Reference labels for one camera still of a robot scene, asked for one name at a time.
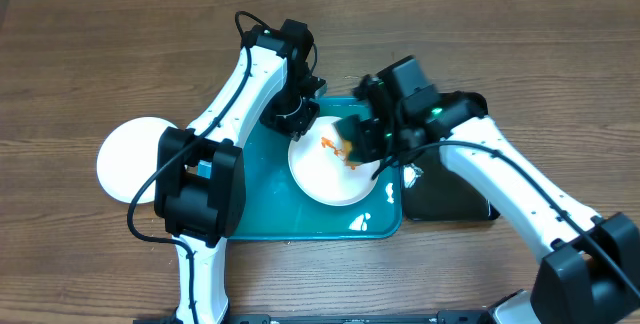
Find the green yellow sponge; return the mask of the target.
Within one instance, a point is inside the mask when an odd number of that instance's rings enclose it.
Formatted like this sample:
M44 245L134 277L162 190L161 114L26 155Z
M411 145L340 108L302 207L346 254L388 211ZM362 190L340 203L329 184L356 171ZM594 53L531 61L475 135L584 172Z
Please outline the green yellow sponge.
M345 159L353 165L370 162L364 144L365 133L359 115L350 115L333 123L333 127L341 141Z

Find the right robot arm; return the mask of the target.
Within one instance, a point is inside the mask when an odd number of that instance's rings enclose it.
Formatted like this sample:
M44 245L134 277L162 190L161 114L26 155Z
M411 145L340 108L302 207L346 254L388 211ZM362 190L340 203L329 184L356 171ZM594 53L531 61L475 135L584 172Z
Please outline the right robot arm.
M617 323L639 308L639 229L560 189L502 134L475 92L441 93L413 56L353 90L370 118L335 123L346 161L406 166L436 150L513 226L539 269L531 290L486 310L482 323Z

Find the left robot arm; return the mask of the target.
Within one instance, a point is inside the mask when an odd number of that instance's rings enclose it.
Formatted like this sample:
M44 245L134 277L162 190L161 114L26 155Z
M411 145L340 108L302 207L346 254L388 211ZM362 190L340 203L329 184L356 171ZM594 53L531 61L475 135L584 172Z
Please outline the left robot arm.
M312 33L287 19L274 29L258 20L241 31L241 52L219 96L184 130L160 136L155 214L178 253L180 303L171 323L221 323L228 238L246 203L243 146L256 124L294 141L313 125L326 82L313 74Z

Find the white plate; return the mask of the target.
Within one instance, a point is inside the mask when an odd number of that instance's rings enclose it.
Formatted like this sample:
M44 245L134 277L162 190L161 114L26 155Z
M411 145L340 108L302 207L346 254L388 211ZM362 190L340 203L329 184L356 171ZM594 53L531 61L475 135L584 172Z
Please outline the white plate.
M129 120L114 129L101 145L96 173L102 189L112 198L130 203L157 169L158 143L175 125L157 117Z
M346 148L335 130L337 116L321 116L288 149L288 165L296 184L311 199L329 206L348 206L363 200L376 185L377 161L349 165Z

